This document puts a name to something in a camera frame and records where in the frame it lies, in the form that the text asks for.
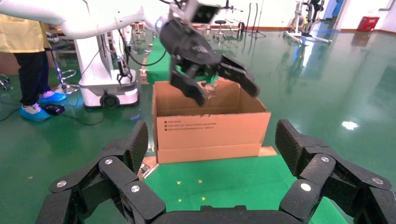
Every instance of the wooden base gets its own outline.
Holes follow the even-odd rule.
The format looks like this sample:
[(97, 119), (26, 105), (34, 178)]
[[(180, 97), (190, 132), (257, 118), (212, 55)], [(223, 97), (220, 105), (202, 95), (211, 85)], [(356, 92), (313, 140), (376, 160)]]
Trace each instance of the wooden base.
[[(147, 63), (147, 58), (143, 59), (143, 64)], [(147, 71), (148, 69), (145, 68), (144, 66), (141, 67), (140, 69), (140, 83), (142, 85), (148, 85), (149, 83), (147, 82)]]

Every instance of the cardboard box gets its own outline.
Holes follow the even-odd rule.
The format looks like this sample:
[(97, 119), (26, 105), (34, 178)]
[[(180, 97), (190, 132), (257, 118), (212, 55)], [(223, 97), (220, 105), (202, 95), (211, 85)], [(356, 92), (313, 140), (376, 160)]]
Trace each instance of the cardboard box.
[(258, 156), (271, 113), (239, 84), (216, 81), (199, 107), (169, 82), (153, 88), (153, 137), (158, 163)]

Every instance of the green floor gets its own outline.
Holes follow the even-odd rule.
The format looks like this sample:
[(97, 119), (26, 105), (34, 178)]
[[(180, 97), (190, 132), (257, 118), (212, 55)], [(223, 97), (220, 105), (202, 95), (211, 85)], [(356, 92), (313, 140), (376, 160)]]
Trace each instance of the green floor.
[[(276, 122), (287, 118), (300, 132), (324, 139), (345, 159), (396, 184), (396, 139), (392, 134), (396, 126), (396, 38), (319, 31), (319, 36), (333, 43), (307, 43), (293, 63), (297, 46), (284, 40), (280, 32), (265, 34), (267, 38), (255, 40), (245, 35), (241, 41), (227, 40), (220, 46), (209, 41), (216, 51), (235, 57), (255, 76), (261, 88), (259, 98), (272, 112), (264, 145), (275, 146)], [(64, 70), (78, 68), (74, 56), (64, 56), (61, 65)], [(21, 96), (17, 77), (12, 81), (13, 90), (0, 90), (0, 119), (18, 108), (11, 104)], [(57, 83), (54, 71), (50, 83)], [(75, 105), (78, 100), (77, 106), (66, 106), (66, 114), (86, 123), (104, 117), (102, 123), (83, 126), (63, 116), (36, 123), (17, 113), (0, 122), (0, 223), (33, 223), (53, 180), (91, 161), (109, 140), (128, 136), (136, 120), (145, 120), (151, 127), (150, 85), (141, 87), (138, 107), (86, 110), (79, 96), (79, 92), (72, 94), (64, 102)], [(344, 127), (348, 121), (358, 126), (348, 130)], [(150, 138), (148, 155), (153, 155), (152, 145)], [(246, 172), (255, 171), (247, 168)], [(86, 223), (119, 220), (120, 215), (106, 202)]]

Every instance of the black device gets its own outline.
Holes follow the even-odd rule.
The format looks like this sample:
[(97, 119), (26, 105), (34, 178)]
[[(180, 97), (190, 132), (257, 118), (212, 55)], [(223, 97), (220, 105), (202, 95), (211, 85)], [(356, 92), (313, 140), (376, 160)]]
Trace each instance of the black device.
[(64, 107), (61, 105), (47, 104), (43, 108), (48, 114), (57, 116), (64, 112)]
[(307, 224), (324, 196), (356, 224), (396, 222), (395, 193), (386, 178), (342, 159), (285, 119), (277, 123), (275, 143), (298, 178), (279, 210), (202, 206), (166, 213), (165, 203), (136, 175), (148, 147), (147, 125), (138, 121), (129, 138), (110, 142), (93, 162), (51, 184), (36, 224), (83, 224), (108, 199), (132, 224)]
[[(198, 105), (205, 103), (205, 93), (195, 81), (195, 77), (199, 76), (218, 75), (239, 83), (252, 97), (259, 94), (259, 87), (243, 64), (226, 55), (216, 54), (198, 31), (179, 19), (167, 21), (161, 27), (159, 38), (171, 55), (170, 84), (180, 89), (186, 97), (194, 99)], [(185, 74), (178, 72), (177, 66)]]

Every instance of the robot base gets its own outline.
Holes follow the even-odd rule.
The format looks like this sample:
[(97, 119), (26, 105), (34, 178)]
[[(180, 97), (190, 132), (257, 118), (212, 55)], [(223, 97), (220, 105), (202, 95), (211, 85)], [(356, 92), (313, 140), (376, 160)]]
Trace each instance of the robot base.
[(289, 31), (285, 31), (285, 32), (283, 33), (283, 35), (288, 36), (289, 38), (291, 38), (291, 39), (294, 40), (295, 42), (298, 42), (298, 43), (300, 43), (300, 44), (303, 43), (303, 41), (302, 41), (301, 39), (298, 39), (298, 38), (297, 38), (297, 37), (301, 37), (301, 33), (300, 33), (300, 32), (298, 32), (298, 33), (291, 33), (291, 32), (289, 32)]
[(88, 108), (112, 108), (139, 103), (139, 91), (135, 84), (80, 86), (80, 90), (84, 105)]

